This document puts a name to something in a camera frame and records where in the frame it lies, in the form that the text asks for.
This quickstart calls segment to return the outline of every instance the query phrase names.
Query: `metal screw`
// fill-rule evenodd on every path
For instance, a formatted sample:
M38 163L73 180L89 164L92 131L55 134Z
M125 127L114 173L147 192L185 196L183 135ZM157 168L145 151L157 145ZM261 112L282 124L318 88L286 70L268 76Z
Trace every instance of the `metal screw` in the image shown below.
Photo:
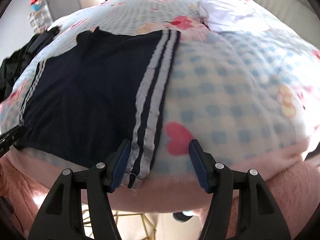
M104 168L106 165L104 164L104 163L98 163L97 165L96 165L96 167L98 168L98 169L102 169L102 168Z
M63 172L62 172L62 174L63 175L69 175L71 173L71 170L70 169L65 169Z
M253 176L258 175L258 172L257 172L256 170L254 170L254 169L251 169L249 172L250 172L250 174L253 175Z
M220 169L220 170L224 168L224 165L222 163L216 163L215 166L217 169Z

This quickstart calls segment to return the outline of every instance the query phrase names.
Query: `dark navy garment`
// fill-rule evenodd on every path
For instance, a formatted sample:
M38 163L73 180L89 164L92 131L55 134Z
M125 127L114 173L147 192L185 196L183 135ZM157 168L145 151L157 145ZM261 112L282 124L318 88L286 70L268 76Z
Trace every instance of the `dark navy garment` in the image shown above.
M132 141L123 178L138 187L159 143L176 30L113 35L97 28L66 53L40 62L21 108L19 144L92 167Z

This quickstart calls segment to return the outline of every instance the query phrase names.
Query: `floor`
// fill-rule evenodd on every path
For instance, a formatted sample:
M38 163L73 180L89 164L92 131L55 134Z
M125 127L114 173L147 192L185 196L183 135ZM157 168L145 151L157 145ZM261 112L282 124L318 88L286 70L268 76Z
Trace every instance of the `floor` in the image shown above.
M132 215L133 213L119 212L120 217L117 219L117 226L122 240L146 240L146 233L152 235L152 228L145 223L145 228L142 223L141 215ZM86 235L93 238L92 228L90 227L90 219L88 212L84 212L84 226ZM196 240L199 237L199 233L202 229L200 220L198 217L192 217L185 223L179 223L172 217L172 213L146 214L148 221L151 222L156 228L155 238L149 238L149 240Z

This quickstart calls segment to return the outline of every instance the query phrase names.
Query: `pink heart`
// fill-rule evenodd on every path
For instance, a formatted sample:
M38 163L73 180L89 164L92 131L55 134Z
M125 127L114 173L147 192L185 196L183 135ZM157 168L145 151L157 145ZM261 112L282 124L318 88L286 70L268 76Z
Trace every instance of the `pink heart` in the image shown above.
M169 122L165 128L167 134L172 139L167 145L169 153L175 156L187 155L189 153L189 143L193 139L193 135L187 128L177 122Z

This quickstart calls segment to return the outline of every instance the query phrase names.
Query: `folded clothing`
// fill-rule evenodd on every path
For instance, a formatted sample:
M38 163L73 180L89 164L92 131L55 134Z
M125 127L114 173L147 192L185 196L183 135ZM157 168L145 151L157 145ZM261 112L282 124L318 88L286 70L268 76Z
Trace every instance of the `folded clothing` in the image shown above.
M246 0L201 0L198 12L212 32L261 32L269 29Z
M90 168L132 141L123 184L141 183L159 143L164 91L180 33L113 35L96 28L38 64L20 121L20 146Z

